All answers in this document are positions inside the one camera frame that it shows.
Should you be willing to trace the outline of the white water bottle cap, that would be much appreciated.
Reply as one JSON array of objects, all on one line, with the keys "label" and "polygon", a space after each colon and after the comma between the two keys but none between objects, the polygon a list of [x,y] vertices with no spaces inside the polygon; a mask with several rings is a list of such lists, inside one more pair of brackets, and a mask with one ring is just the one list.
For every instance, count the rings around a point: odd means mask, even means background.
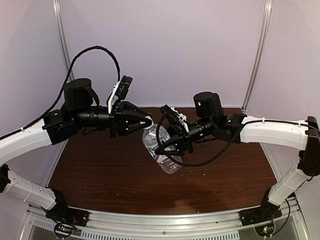
[{"label": "white water bottle cap", "polygon": [[144,118],[146,126],[143,128],[144,130],[150,129],[154,125],[153,118],[149,115],[145,116]]}]

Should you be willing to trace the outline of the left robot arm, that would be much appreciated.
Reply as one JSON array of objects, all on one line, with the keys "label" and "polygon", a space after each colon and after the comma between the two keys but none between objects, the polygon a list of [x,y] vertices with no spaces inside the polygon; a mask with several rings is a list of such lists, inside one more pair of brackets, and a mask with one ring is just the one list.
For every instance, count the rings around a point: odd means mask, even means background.
[{"label": "left robot arm", "polygon": [[7,162],[32,150],[64,142],[86,128],[94,131],[108,129],[110,137],[116,138],[151,126],[153,120],[149,113],[125,101],[132,80],[123,76],[114,85],[106,106],[100,105],[90,79],[78,78],[68,82],[62,88],[64,104],[61,109],[49,111],[31,126],[2,136],[0,192],[51,210],[61,222],[69,221],[72,211],[60,191],[21,178]]}]

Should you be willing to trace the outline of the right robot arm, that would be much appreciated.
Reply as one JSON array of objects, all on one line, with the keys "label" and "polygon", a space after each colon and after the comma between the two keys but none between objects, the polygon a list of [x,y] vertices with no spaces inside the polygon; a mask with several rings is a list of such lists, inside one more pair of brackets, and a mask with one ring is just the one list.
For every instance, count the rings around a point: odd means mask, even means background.
[{"label": "right robot arm", "polygon": [[317,119],[286,121],[257,118],[245,114],[224,115],[217,93],[201,92],[193,97],[198,120],[189,123],[172,107],[163,106],[162,118],[167,119],[173,135],[165,142],[157,139],[156,154],[183,156],[193,152],[193,144],[207,141],[208,136],[227,144],[211,159],[195,164],[204,166],[220,157],[233,143],[263,143],[299,150],[299,161],[266,192],[256,210],[259,220],[268,220],[286,198],[304,182],[320,174],[320,129]]}]

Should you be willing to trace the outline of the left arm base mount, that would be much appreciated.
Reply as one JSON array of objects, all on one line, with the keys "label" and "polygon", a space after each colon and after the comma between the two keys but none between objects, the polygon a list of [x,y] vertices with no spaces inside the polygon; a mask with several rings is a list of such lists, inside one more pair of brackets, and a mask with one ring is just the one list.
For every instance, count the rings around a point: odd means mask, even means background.
[{"label": "left arm base mount", "polygon": [[50,210],[46,210],[46,217],[53,221],[73,226],[86,227],[89,212],[68,206],[65,196],[57,189],[51,189],[55,197],[55,205]]}]

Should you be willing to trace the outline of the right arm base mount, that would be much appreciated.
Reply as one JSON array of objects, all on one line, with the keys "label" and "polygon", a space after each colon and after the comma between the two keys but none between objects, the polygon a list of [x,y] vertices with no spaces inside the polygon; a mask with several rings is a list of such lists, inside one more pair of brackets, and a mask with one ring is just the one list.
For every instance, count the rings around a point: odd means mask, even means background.
[{"label": "right arm base mount", "polygon": [[279,218],[283,215],[279,205],[269,202],[270,190],[271,188],[265,192],[260,206],[244,209],[239,212],[242,226],[272,221],[274,218]]}]

